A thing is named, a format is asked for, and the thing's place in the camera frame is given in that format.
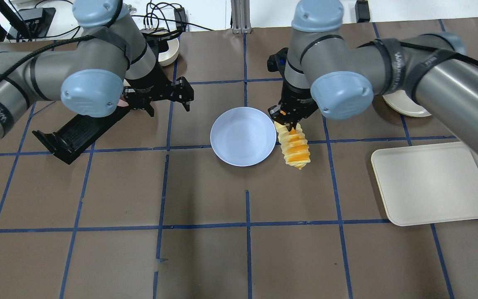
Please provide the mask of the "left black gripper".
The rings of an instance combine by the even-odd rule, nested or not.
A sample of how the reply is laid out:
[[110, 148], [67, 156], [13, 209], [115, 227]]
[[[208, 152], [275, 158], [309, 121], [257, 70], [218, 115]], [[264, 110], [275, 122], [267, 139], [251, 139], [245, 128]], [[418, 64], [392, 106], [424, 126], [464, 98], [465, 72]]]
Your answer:
[[182, 104], [186, 112], [194, 101], [194, 90], [184, 76], [171, 81], [161, 66], [154, 67], [149, 74], [139, 79], [127, 79], [128, 87], [124, 87], [123, 99], [129, 108], [145, 110], [154, 117], [151, 102], [169, 100]]

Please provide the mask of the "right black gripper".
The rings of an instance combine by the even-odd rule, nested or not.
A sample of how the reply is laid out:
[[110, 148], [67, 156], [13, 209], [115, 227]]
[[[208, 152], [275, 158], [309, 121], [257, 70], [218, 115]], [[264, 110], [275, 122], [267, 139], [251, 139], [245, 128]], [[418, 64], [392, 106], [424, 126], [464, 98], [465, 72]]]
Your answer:
[[294, 87], [283, 81], [281, 99], [277, 105], [268, 108], [271, 119], [280, 125], [287, 125], [287, 131], [296, 131], [298, 123], [318, 110], [310, 89]]

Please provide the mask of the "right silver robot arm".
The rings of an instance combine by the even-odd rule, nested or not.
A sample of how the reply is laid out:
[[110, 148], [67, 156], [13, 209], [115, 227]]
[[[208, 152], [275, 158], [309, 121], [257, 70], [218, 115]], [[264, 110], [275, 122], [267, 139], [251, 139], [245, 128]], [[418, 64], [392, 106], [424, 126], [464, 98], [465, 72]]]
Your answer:
[[340, 33], [338, 0], [302, 0], [290, 45], [269, 57], [284, 79], [268, 113], [293, 129], [315, 111], [332, 120], [362, 113], [375, 96], [403, 90], [478, 155], [478, 60], [450, 32], [375, 39], [351, 49]]

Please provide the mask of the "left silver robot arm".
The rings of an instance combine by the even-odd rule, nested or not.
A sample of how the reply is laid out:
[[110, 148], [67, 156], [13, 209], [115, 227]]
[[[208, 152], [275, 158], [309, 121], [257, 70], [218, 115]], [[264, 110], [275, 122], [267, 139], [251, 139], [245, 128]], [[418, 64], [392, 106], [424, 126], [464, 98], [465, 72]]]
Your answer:
[[71, 164], [131, 109], [154, 115], [151, 102], [190, 109], [194, 91], [171, 81], [121, 0], [76, 0], [83, 36], [30, 53], [0, 51], [0, 139], [38, 101], [61, 101], [76, 115], [59, 131], [33, 134]]

